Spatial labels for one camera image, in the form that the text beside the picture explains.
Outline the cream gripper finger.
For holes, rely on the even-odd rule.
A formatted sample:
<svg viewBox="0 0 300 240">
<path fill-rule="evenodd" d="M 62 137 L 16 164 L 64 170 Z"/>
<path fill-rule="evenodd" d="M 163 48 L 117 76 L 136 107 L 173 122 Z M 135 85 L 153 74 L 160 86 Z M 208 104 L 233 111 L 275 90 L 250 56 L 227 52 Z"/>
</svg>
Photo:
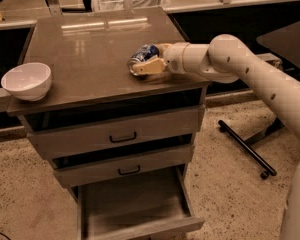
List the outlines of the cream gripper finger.
<svg viewBox="0 0 300 240">
<path fill-rule="evenodd" d="M 166 63 L 159 57 L 153 57 L 145 62 L 133 65 L 133 72 L 137 75 L 160 74 L 166 68 Z"/>
<path fill-rule="evenodd" d="M 170 43 L 159 43 L 156 44 L 157 49 L 159 50 L 159 54 L 163 55 L 165 50 L 171 46 Z"/>
</svg>

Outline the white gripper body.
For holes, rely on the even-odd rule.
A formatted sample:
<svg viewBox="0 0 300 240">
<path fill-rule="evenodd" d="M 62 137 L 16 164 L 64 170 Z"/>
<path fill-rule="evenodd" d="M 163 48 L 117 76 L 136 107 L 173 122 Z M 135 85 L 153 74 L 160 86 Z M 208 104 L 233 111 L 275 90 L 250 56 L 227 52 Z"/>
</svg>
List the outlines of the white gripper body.
<svg viewBox="0 0 300 240">
<path fill-rule="evenodd" d="M 171 73 L 185 74 L 186 71 L 183 65 L 183 54 L 188 46 L 187 42 L 179 42 L 168 46 L 164 53 L 163 59 L 167 69 Z"/>
</svg>

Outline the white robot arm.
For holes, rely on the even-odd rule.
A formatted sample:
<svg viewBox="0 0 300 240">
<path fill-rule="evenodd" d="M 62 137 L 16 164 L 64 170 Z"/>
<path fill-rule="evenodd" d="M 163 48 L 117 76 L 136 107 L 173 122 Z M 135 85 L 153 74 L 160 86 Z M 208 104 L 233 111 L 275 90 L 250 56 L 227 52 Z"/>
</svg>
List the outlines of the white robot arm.
<svg viewBox="0 0 300 240">
<path fill-rule="evenodd" d="M 300 140 L 300 82 L 255 55 L 238 38 L 222 34 L 208 44 L 159 43 L 141 47 L 128 62 L 135 76 L 195 73 L 207 80 L 231 83 L 238 79 L 276 114 Z M 280 240 L 300 240 L 300 162 L 287 195 Z"/>
</svg>

